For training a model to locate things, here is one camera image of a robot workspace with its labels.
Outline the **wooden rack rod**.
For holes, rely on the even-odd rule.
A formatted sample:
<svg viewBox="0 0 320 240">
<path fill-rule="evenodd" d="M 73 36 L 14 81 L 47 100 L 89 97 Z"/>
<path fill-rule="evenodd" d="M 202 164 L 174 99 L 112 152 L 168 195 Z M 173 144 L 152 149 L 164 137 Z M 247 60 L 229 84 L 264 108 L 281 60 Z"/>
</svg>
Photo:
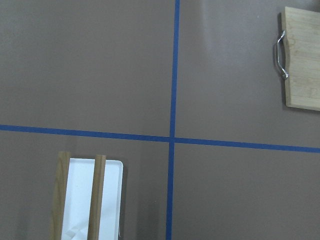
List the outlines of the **wooden rack rod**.
<svg viewBox="0 0 320 240">
<path fill-rule="evenodd" d="M 87 240 L 99 239 L 105 169 L 106 156 L 96 155 L 94 159 Z"/>
<path fill-rule="evenodd" d="M 50 240 L 62 239 L 70 158 L 70 152 L 61 151 L 58 153 L 49 228 Z"/>
</svg>

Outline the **left wooden rack rod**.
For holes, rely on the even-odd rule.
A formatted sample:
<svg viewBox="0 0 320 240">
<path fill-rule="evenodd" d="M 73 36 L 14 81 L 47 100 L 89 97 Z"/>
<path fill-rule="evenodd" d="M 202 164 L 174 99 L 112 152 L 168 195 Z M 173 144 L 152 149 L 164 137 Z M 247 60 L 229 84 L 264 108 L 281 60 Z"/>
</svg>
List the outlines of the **left wooden rack rod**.
<svg viewBox="0 0 320 240">
<path fill-rule="evenodd" d="M 50 240 L 62 239 L 70 158 L 70 152 L 61 151 L 58 153 L 49 228 Z"/>
</svg>

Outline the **wooden cutting board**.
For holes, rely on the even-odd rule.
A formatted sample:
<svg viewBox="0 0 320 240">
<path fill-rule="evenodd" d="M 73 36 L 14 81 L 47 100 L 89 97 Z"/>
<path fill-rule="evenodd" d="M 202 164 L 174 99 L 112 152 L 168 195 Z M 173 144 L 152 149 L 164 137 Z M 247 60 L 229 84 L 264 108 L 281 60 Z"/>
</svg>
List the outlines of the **wooden cutting board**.
<svg viewBox="0 0 320 240">
<path fill-rule="evenodd" d="M 285 103 L 320 110 L 320 14 L 286 6 L 275 60 L 284 79 Z"/>
</svg>

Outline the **white plastic tray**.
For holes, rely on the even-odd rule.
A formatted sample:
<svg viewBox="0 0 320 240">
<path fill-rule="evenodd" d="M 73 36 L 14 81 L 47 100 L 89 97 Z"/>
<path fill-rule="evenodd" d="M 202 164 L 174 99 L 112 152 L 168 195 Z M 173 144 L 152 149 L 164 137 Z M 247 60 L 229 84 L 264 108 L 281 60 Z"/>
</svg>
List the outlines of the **white plastic tray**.
<svg viewBox="0 0 320 240">
<path fill-rule="evenodd" d="M 70 159 L 61 235 L 63 240 L 86 240 L 88 237 L 94 163 L 94 159 Z M 107 160 L 102 192 L 100 240 L 117 240 L 120 237 L 122 181 L 123 163 L 119 160 Z"/>
</svg>

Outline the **right wooden rack rod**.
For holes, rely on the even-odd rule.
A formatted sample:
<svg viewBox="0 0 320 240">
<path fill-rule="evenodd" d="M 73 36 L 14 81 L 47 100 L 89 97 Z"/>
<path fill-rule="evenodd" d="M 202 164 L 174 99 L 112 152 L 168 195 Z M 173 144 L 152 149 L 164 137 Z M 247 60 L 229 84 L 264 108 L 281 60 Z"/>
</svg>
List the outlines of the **right wooden rack rod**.
<svg viewBox="0 0 320 240">
<path fill-rule="evenodd" d="M 96 155 L 94 159 L 87 240 L 99 239 L 105 169 L 106 156 Z"/>
</svg>

